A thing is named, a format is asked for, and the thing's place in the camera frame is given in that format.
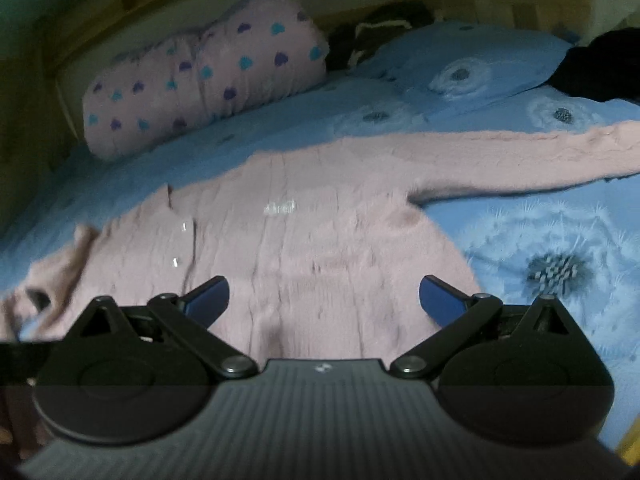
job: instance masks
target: pillowcase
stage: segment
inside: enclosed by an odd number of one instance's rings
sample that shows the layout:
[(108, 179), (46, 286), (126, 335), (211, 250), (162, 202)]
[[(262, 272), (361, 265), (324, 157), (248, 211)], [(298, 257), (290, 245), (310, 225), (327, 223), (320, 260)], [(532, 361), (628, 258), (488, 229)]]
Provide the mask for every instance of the pillowcase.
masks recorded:
[(240, 0), (104, 70), (82, 99), (85, 141), (106, 160), (141, 152), (320, 83), (327, 51), (296, 0)]
[(541, 85), (569, 47), (544, 32), (440, 22), (382, 46), (351, 74), (394, 81), (419, 112), (441, 119)]

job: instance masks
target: teal heart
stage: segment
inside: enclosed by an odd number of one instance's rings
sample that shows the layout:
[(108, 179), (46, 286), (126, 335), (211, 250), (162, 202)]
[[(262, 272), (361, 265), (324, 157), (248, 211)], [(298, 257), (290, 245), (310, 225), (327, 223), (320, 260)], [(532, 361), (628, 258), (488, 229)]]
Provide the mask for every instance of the teal heart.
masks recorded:
[(242, 56), (240, 58), (240, 61), (238, 62), (238, 65), (240, 66), (240, 70), (247, 70), (248, 68), (251, 68), (253, 64), (254, 64), (254, 61), (247, 56)]
[(322, 49), (319, 46), (316, 45), (309, 51), (309, 59), (311, 61), (316, 61), (321, 57), (322, 57)]
[(276, 22), (273, 25), (271, 25), (271, 35), (272, 36), (277, 36), (281, 32), (284, 32), (284, 25), (282, 23)]
[(200, 77), (203, 79), (209, 79), (213, 76), (213, 70), (211, 69), (210, 66), (206, 66), (204, 67), (202, 70), (200, 70)]

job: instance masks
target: white dandelion pattern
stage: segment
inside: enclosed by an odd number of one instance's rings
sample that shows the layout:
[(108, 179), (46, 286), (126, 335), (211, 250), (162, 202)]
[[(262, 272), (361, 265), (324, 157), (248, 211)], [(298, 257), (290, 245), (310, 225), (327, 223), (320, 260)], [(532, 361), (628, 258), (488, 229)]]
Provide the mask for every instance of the white dandelion pattern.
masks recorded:
[(487, 62), (465, 57), (444, 67), (429, 83), (429, 90), (447, 101), (454, 101), (482, 93), (491, 79), (492, 70)]
[(484, 290), (505, 303), (557, 294), (606, 362), (640, 348), (640, 237), (601, 205), (529, 200), (481, 216), (458, 235)]
[(602, 117), (571, 98), (534, 99), (527, 106), (527, 115), (534, 127), (546, 132), (564, 130), (583, 134), (592, 126), (604, 124)]

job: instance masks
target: metal screw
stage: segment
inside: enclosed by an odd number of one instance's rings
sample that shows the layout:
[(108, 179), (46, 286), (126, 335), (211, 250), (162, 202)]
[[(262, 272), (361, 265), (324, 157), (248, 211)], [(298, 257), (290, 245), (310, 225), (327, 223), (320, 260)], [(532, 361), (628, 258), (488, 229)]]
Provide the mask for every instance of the metal screw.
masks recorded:
[(427, 367), (426, 361), (417, 355), (405, 355), (395, 360), (396, 367), (403, 374), (415, 374)]
[(234, 355), (222, 361), (222, 368), (231, 374), (243, 374), (254, 367), (254, 362), (247, 356)]

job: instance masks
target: purple heart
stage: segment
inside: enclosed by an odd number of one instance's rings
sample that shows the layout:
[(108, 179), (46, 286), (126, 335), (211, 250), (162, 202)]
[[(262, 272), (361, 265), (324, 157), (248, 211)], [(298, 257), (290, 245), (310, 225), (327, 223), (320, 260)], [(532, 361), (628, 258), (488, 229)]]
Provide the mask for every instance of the purple heart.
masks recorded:
[(276, 66), (283, 66), (284, 64), (289, 62), (289, 56), (284, 52), (279, 52), (276, 54), (276, 57), (273, 59), (273, 63)]
[(229, 87), (229, 88), (225, 88), (225, 92), (222, 94), (222, 96), (227, 100), (227, 101), (231, 101), (231, 99), (233, 99), (234, 97), (236, 97), (238, 95), (238, 92), (236, 91), (235, 88), (233, 87)]
[(186, 128), (186, 127), (187, 127), (187, 123), (182, 117), (178, 117), (174, 121), (174, 130), (180, 130), (180, 129)]

